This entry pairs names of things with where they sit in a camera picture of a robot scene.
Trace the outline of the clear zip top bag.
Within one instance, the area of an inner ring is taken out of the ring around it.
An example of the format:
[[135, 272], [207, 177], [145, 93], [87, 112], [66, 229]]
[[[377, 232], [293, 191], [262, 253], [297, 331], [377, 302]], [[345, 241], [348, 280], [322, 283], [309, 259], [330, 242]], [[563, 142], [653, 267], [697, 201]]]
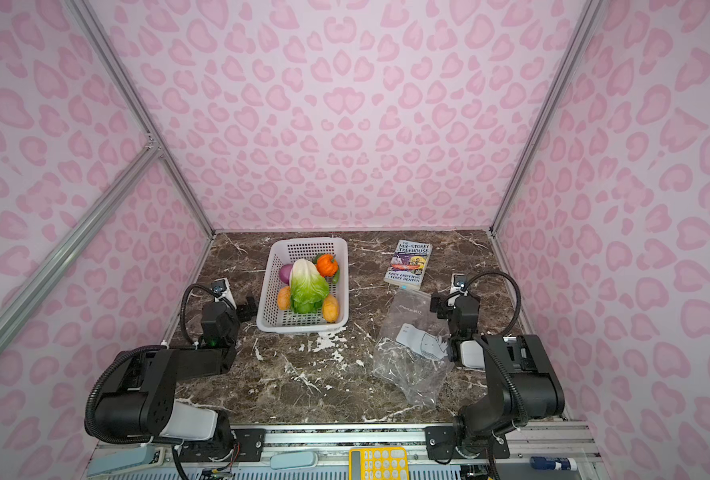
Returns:
[[411, 406], [437, 406], [453, 369], [449, 327], [430, 311], [431, 296], [401, 288], [391, 302], [373, 353], [373, 375], [397, 387]]

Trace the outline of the purple toy onion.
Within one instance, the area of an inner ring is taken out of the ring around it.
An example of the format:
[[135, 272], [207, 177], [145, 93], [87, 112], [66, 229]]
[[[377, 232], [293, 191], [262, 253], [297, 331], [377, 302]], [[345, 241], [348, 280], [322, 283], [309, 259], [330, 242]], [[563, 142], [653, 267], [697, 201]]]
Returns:
[[293, 270], [292, 264], [284, 264], [280, 267], [280, 269], [278, 271], [278, 278], [283, 284], [286, 284], [286, 285], [290, 284], [292, 270]]

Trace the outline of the white perforated plastic basket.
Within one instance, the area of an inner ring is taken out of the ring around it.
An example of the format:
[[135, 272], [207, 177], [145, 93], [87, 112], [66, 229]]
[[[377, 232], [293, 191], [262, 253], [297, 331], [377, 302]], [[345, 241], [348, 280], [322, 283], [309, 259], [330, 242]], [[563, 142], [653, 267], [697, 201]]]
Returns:
[[258, 328], [266, 333], [324, 333], [349, 319], [348, 245], [342, 238], [280, 240], [270, 249]]

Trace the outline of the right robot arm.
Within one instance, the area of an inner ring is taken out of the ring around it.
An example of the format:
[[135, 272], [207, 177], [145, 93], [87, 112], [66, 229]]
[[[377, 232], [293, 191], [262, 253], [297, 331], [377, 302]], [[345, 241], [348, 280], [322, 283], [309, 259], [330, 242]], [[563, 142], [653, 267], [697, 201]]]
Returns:
[[429, 310], [448, 322], [452, 361], [462, 363], [465, 345], [480, 351], [487, 385], [486, 394], [461, 407], [451, 426], [424, 429], [430, 460], [507, 459], [507, 434], [563, 414], [564, 391], [538, 336], [479, 333], [479, 301], [459, 291], [433, 294]]

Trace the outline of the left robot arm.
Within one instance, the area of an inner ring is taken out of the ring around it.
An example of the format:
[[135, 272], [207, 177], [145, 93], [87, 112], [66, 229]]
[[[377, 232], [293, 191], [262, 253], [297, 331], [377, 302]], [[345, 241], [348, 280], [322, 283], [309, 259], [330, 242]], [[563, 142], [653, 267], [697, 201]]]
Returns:
[[236, 453], [228, 415], [176, 400], [179, 383], [228, 373], [237, 356], [239, 330], [258, 313], [249, 297], [202, 308], [198, 345], [148, 345], [119, 353], [100, 375], [85, 407], [86, 432], [107, 444], [175, 446], [183, 462], [221, 460]]

